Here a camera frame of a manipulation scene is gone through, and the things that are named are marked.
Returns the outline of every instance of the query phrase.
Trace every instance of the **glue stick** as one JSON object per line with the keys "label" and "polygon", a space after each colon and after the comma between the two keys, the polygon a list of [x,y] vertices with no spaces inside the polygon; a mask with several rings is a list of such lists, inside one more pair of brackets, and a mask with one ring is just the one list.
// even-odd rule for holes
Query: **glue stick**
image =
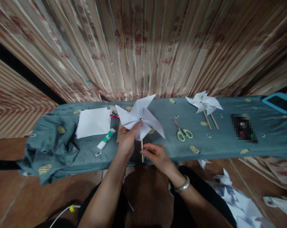
{"label": "glue stick", "polygon": [[111,130],[108,132],[108,134],[103,138],[103,140],[98,144],[99,149],[103,149],[103,147],[107,144],[109,139],[112,137],[112,135],[116,132],[114,128],[111,128]]}

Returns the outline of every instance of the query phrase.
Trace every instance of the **person's left hand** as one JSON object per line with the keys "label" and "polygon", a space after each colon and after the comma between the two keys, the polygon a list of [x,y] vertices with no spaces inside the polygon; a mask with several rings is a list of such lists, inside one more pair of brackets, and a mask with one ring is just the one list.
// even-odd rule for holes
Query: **person's left hand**
{"label": "person's left hand", "polygon": [[118,152],[120,153],[129,153],[132,154],[134,151],[134,140],[135,135],[142,126],[142,122],[138,122],[134,125],[134,127],[129,130],[125,127],[119,130],[119,146]]}

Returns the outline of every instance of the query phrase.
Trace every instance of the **scissors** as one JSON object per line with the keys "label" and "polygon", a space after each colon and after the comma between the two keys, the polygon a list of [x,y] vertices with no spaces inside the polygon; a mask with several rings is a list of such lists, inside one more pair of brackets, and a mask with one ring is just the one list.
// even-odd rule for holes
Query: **scissors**
{"label": "scissors", "polygon": [[191,133],[189,130],[187,130],[187,129],[182,129],[181,127],[179,127],[179,125],[176,123],[175,120],[173,120],[173,122],[174,122],[174,124],[178,127],[177,138],[178,138],[180,141],[184,142],[184,141],[185,141],[185,136],[187,136],[188,138],[193,138],[193,135],[192,135],[192,133]]}

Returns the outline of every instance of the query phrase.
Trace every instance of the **bangle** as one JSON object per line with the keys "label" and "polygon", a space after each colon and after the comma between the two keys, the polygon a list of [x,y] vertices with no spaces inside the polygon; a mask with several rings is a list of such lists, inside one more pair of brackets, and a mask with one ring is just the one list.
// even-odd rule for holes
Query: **bangle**
{"label": "bangle", "polygon": [[185,181],[185,183],[179,187],[179,188],[174,188],[174,191],[177,192],[177,193],[180,193],[180,192],[183,192],[184,190],[186,190],[190,184],[190,178],[187,176],[187,175],[184,175],[184,177],[187,179]]}

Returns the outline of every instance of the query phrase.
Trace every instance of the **white paper pinwheel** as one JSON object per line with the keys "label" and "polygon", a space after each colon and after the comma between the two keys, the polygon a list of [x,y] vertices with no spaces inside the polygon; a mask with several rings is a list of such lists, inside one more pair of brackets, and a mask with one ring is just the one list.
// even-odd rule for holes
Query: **white paper pinwheel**
{"label": "white paper pinwheel", "polygon": [[133,126],[142,119],[143,125],[135,135],[135,139],[138,141],[141,141],[152,128],[165,138],[161,124],[147,109],[155,95],[156,94],[137,100],[130,112],[116,105],[121,124],[127,129],[132,129]]}
{"label": "white paper pinwheel", "polygon": [[190,104],[198,107],[196,113],[202,112],[203,110],[207,110],[207,115],[209,115],[214,112],[216,108],[222,109],[217,99],[214,97],[207,96],[206,92],[207,91],[195,94],[193,99],[188,97],[185,98]]}

